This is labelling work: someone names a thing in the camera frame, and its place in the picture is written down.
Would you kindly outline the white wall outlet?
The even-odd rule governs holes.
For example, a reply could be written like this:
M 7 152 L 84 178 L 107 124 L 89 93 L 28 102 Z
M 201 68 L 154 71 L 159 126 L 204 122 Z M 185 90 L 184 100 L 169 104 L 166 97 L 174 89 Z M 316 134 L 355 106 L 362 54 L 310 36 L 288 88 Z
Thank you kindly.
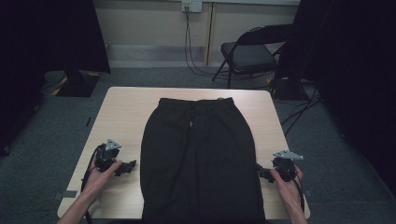
M 182 0 L 181 10 L 183 12 L 201 13 L 203 10 L 203 2 L 199 0 Z

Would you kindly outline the person's right hand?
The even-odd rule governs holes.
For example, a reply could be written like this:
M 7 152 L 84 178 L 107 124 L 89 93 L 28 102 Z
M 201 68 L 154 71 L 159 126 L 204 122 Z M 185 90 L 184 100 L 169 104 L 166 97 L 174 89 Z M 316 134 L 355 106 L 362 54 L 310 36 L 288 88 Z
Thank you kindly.
M 270 173 L 275 179 L 276 186 L 282 202 L 285 204 L 286 209 L 291 216 L 292 214 L 301 213 L 303 209 L 301 207 L 300 191 L 297 189 L 297 185 L 300 185 L 300 181 L 303 179 L 303 173 L 298 167 L 296 169 L 295 182 L 285 182 L 279 175 L 278 171 L 271 169 Z

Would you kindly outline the black pants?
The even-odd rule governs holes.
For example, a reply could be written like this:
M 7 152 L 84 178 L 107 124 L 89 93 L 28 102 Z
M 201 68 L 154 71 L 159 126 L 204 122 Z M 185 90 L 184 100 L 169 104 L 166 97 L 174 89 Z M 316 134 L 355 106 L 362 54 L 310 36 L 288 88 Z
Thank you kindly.
M 265 224 L 252 132 L 233 99 L 162 98 L 140 161 L 145 224 Z

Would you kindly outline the black stand base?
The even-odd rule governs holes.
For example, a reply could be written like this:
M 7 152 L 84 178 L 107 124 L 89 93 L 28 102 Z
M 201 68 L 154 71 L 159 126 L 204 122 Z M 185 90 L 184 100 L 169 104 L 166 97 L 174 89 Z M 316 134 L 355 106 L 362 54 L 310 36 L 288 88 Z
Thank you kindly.
M 90 97 L 100 75 L 94 72 L 70 70 L 53 92 L 58 97 Z
M 292 82 L 287 77 L 269 78 L 269 92 L 273 99 L 280 101 L 307 101 L 308 95 L 301 83 Z

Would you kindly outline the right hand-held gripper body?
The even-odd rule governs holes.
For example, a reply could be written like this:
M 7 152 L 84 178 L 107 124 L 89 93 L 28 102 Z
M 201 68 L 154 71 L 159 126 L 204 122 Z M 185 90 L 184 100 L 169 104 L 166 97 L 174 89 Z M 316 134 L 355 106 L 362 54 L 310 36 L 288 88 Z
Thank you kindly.
M 273 165 L 285 182 L 290 182 L 296 176 L 294 161 L 301 161 L 304 157 L 289 150 L 274 153 Z

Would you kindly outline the black curtain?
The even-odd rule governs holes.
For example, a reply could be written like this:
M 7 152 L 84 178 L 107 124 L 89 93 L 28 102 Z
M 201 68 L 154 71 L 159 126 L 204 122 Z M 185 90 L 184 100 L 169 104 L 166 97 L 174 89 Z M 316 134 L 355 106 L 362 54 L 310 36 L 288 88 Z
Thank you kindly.
M 93 0 L 0 0 L 0 156 L 42 99 L 50 71 L 109 73 Z
M 396 196 L 396 0 L 300 0 L 292 30 L 279 74 L 319 84 Z

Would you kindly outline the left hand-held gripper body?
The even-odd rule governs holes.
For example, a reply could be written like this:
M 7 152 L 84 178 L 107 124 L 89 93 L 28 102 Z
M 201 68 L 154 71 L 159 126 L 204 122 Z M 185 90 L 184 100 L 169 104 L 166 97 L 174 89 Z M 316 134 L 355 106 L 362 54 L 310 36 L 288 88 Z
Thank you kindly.
M 120 152 L 121 145 L 108 139 L 97 148 L 95 167 L 100 171 L 106 171 L 115 161 Z

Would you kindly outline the person's left hand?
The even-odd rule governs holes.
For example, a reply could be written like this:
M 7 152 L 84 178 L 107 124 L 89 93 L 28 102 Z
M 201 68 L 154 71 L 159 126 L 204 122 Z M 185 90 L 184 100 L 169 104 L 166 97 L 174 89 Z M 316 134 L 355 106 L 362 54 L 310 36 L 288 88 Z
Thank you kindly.
M 95 202 L 109 178 L 120 168 L 121 164 L 122 161 L 115 161 L 106 171 L 100 172 L 93 162 L 82 195 L 91 202 Z

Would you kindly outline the black folding chair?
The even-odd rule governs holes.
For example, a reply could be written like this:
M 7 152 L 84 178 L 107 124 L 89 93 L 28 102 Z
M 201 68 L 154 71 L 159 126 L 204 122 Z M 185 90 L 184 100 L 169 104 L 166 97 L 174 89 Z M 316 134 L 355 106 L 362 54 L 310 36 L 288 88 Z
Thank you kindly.
M 244 32 L 235 42 L 223 43 L 220 52 L 224 61 L 212 80 L 222 73 L 225 64 L 228 65 L 228 89 L 232 75 L 275 72 L 278 68 L 276 55 L 281 53 L 292 35 L 291 24 L 264 25 Z

